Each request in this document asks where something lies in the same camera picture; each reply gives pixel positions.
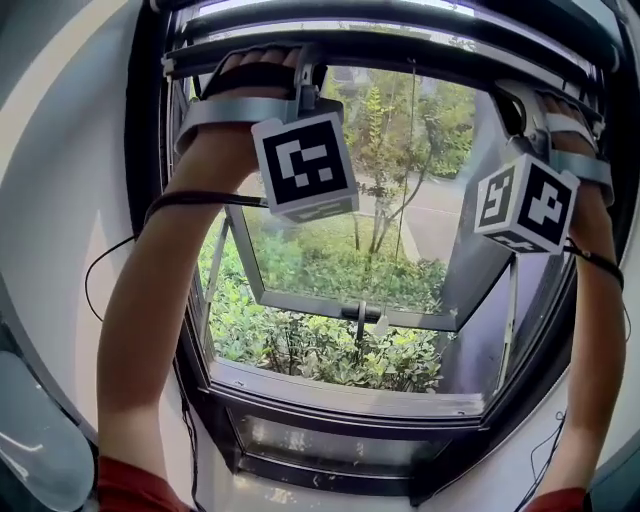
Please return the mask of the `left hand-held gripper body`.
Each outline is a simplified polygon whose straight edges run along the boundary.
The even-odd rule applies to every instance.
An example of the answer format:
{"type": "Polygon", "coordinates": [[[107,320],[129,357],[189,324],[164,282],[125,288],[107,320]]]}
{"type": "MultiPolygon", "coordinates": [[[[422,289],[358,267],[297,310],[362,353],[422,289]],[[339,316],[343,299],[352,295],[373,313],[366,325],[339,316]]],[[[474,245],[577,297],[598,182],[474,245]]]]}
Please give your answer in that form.
{"type": "Polygon", "coordinates": [[[175,148],[204,125],[249,123],[270,212],[305,223],[359,210],[342,123],[343,104],[304,86],[292,100],[239,97],[191,104],[175,148]]]}

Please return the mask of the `black window frame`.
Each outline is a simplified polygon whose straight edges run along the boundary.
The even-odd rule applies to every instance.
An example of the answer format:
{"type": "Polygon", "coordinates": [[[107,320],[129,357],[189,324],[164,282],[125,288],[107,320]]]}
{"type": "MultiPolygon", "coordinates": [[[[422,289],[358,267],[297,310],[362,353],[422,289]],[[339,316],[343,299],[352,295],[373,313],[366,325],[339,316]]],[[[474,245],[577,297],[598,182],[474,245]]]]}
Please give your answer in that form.
{"type": "MultiPolygon", "coordinates": [[[[342,100],[346,122],[358,93],[396,76],[421,81],[421,91],[443,81],[454,84],[468,99],[470,147],[459,171],[451,177],[426,179],[414,200],[385,238],[396,240],[405,257],[417,262],[431,253],[426,222],[455,229],[455,202],[464,192],[465,160],[472,154],[473,127],[479,117],[478,92],[497,80],[546,84],[576,99],[602,116],[605,132],[600,145],[614,170],[612,208],[614,240],[626,245],[631,213],[638,196],[640,171],[631,169],[632,143],[622,131],[630,124],[640,134],[640,66],[632,61],[630,37],[623,33],[624,16],[614,6],[614,25],[604,23],[572,0],[461,0],[472,9],[463,15],[454,8],[420,6],[387,0],[272,0],[234,7],[224,13],[197,15],[196,0],[145,0],[136,26],[129,62],[125,121],[127,192],[133,229],[140,231],[149,206],[167,185],[177,155],[174,141],[188,104],[200,97],[218,62],[209,71],[177,69],[166,54],[185,45],[187,26],[211,34],[287,21],[328,20],[398,24],[470,34],[454,20],[478,19],[526,36],[552,48],[585,68],[604,67],[603,87],[588,91],[544,73],[540,80],[495,75],[495,61],[473,54],[460,61],[434,51],[426,59],[400,62],[337,59],[326,53],[323,88],[342,100]]],[[[420,505],[447,488],[498,446],[549,390],[551,381],[569,360],[569,317],[575,305],[574,265],[563,268],[546,259],[522,259],[519,279],[518,331],[514,358],[505,384],[496,386],[507,312],[507,278],[452,336],[439,340],[441,380],[433,393],[398,392],[324,383],[262,370],[208,351],[212,339],[208,318],[227,238],[233,233],[226,209],[215,225],[215,236],[203,253],[193,277],[186,317],[178,342],[177,368],[181,399],[189,405],[204,431],[200,440],[212,443],[228,473],[253,475],[295,486],[333,493],[404,497],[420,505]],[[349,436],[424,440],[449,437],[451,443],[432,462],[421,462],[407,478],[341,475],[305,470],[250,457],[242,449],[227,411],[234,409],[292,426],[349,436]]]]}

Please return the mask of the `person's left hand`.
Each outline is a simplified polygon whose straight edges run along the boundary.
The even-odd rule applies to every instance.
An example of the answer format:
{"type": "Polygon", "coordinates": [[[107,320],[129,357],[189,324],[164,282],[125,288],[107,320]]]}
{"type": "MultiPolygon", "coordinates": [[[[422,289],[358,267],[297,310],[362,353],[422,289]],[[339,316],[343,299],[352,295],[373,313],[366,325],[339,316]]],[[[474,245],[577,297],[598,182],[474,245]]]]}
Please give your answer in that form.
{"type": "Polygon", "coordinates": [[[200,99],[292,99],[299,53],[298,47],[267,47],[230,54],[220,63],[200,99]]]}

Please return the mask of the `open glass window sash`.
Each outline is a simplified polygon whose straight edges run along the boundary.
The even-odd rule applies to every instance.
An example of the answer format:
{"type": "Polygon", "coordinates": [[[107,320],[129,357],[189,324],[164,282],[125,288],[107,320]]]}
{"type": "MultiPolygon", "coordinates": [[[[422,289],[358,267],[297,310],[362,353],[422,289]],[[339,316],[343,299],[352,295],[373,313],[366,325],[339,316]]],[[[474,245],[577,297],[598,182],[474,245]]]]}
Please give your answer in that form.
{"type": "MultiPolygon", "coordinates": [[[[476,94],[475,103],[479,109],[482,101],[488,99],[494,84],[487,91],[476,94]]],[[[465,160],[462,168],[461,182],[465,189],[462,196],[455,202],[458,216],[457,227],[455,229],[438,227],[434,217],[429,217],[426,222],[427,238],[433,243],[434,249],[431,253],[419,254],[418,260],[439,261],[446,267],[440,291],[439,308],[434,313],[428,314],[398,307],[388,309],[383,305],[374,306],[367,303],[381,309],[381,317],[378,321],[407,328],[456,332],[474,315],[491,295],[494,288],[506,278],[505,260],[498,256],[496,251],[485,245],[478,236],[472,234],[469,217],[463,211],[465,190],[478,173],[480,155],[480,150],[472,146],[472,154],[465,160]]],[[[358,211],[305,223],[294,223],[286,218],[273,215],[268,206],[263,203],[266,199],[266,193],[261,198],[235,199],[230,202],[226,209],[227,221],[239,249],[240,259],[249,278],[252,293],[259,304],[288,311],[319,313],[323,316],[343,319],[341,316],[342,306],[354,302],[318,297],[294,299],[281,292],[266,290],[249,237],[245,220],[246,210],[249,208],[261,209],[281,224],[305,225],[335,217],[363,215],[366,203],[359,189],[358,195],[358,211]]]]}

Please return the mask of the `thin-trunk tree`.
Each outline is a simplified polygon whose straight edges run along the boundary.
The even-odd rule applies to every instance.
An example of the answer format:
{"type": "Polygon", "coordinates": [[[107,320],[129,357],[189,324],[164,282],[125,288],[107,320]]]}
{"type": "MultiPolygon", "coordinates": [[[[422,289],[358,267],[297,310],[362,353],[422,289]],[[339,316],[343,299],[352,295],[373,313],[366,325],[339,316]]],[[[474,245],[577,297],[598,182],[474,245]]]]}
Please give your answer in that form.
{"type": "Polygon", "coordinates": [[[351,103],[346,138],[359,192],[373,200],[373,228],[367,252],[376,254],[391,226],[414,200],[426,179],[451,177],[470,147],[468,99],[458,86],[396,76],[374,83],[351,103]]]}

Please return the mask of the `white toilet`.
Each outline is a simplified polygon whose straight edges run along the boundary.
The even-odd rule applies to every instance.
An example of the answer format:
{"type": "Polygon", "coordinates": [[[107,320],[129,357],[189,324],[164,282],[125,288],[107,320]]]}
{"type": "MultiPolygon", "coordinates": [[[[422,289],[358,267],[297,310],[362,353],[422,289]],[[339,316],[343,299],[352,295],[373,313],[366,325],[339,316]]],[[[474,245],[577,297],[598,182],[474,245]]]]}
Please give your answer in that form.
{"type": "Polygon", "coordinates": [[[0,461],[53,512],[75,512],[93,487],[88,441],[23,360],[7,351],[0,351],[0,461]]]}

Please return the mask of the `person's red shirt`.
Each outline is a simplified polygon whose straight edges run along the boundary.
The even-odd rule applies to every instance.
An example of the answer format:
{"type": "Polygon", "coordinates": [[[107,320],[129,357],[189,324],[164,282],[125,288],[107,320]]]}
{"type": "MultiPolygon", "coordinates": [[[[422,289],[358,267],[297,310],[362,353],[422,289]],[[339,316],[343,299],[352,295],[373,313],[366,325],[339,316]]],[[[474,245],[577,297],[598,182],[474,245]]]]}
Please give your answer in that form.
{"type": "MultiPolygon", "coordinates": [[[[196,512],[161,477],[130,464],[99,457],[100,512],[196,512]]],[[[534,498],[522,512],[583,512],[586,491],[563,489],[534,498]]]]}

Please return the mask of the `person's right hand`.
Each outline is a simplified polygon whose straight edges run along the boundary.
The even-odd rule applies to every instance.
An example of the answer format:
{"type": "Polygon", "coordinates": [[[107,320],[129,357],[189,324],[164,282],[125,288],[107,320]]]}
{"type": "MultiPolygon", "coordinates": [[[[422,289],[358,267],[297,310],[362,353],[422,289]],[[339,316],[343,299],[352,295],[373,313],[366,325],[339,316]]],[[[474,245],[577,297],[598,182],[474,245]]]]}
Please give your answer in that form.
{"type": "MultiPolygon", "coordinates": [[[[574,109],[564,100],[557,100],[550,95],[539,95],[538,99],[544,104],[544,109],[547,113],[571,118],[585,129],[588,129],[581,112],[574,109]]],[[[552,146],[554,149],[595,158],[596,152],[590,140],[591,138],[585,138],[578,132],[557,131],[552,133],[552,146]]]]}

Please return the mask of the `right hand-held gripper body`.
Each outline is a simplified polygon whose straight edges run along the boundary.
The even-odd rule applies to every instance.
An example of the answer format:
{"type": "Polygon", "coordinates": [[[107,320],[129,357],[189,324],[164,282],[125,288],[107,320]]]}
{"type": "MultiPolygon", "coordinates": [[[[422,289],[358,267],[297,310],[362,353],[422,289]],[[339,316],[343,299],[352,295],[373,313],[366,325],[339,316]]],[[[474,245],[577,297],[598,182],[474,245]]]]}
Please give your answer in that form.
{"type": "Polygon", "coordinates": [[[601,188],[606,205],[614,202],[611,166],[551,147],[553,132],[578,132],[596,140],[571,118],[547,118],[543,130],[515,137],[512,156],[478,184],[474,232],[518,254],[563,252],[579,186],[601,188]]]}

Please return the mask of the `person's right forearm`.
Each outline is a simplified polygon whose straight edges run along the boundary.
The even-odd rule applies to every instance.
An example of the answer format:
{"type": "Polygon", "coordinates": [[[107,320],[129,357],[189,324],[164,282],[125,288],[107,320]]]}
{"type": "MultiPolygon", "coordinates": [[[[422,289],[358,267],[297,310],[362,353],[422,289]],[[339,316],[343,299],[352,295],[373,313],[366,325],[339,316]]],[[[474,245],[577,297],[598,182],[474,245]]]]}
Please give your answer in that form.
{"type": "Polygon", "coordinates": [[[600,189],[580,187],[571,224],[577,301],[563,432],[535,498],[587,490],[609,431],[626,360],[625,315],[611,219],[600,189]]]}

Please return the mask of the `person's left forearm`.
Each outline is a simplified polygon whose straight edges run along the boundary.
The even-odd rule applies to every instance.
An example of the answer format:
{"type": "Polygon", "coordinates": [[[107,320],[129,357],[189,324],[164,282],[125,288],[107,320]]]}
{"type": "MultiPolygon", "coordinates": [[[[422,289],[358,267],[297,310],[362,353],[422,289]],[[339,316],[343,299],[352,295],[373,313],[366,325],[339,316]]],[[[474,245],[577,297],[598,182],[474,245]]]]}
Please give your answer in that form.
{"type": "Polygon", "coordinates": [[[159,405],[191,281],[218,204],[153,213],[112,292],[97,357],[99,451],[165,477],[159,405]]]}

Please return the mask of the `fixed glass pane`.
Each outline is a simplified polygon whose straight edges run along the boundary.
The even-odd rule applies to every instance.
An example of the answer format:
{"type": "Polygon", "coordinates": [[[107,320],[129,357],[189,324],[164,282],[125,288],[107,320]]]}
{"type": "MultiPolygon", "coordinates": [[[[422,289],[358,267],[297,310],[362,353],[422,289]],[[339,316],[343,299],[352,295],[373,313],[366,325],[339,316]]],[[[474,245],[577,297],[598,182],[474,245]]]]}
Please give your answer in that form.
{"type": "Polygon", "coordinates": [[[378,439],[317,431],[227,411],[239,443],[250,457],[305,470],[400,479],[421,463],[435,460],[449,437],[424,440],[378,439]]]}

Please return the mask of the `window with dark frame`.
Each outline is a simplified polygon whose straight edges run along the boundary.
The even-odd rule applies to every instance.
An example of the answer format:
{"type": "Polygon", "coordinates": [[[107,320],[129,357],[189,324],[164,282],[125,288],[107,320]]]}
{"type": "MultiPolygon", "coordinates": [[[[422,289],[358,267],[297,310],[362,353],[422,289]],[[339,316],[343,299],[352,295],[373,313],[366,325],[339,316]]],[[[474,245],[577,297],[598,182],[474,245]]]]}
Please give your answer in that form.
{"type": "Polygon", "coordinates": [[[550,47],[478,19],[456,18],[454,26],[470,28],[472,32],[458,34],[398,24],[302,20],[223,29],[199,36],[198,27],[187,26],[183,37],[185,45],[169,51],[166,57],[176,61],[177,69],[209,71],[230,51],[269,43],[317,44],[337,59],[390,63],[400,62],[405,57],[426,59],[430,51],[449,52],[452,59],[460,61],[473,54],[483,61],[492,59],[496,62],[495,75],[511,68],[514,75],[529,75],[540,80],[544,73],[548,73],[553,79],[564,80],[591,92],[603,87],[601,73],[604,67],[600,64],[590,63],[583,68],[550,47]]]}

